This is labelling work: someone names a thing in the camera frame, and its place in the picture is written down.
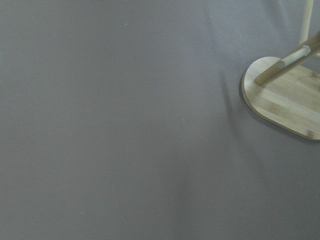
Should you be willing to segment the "wooden cup storage rack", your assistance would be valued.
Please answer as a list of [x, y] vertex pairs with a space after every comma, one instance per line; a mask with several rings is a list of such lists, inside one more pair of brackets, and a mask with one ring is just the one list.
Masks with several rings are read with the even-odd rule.
[[254, 61], [241, 80], [248, 107], [259, 117], [303, 138], [320, 139], [320, 74], [302, 63], [320, 58], [320, 34], [309, 37], [314, 2], [304, 5], [299, 45], [284, 58]]

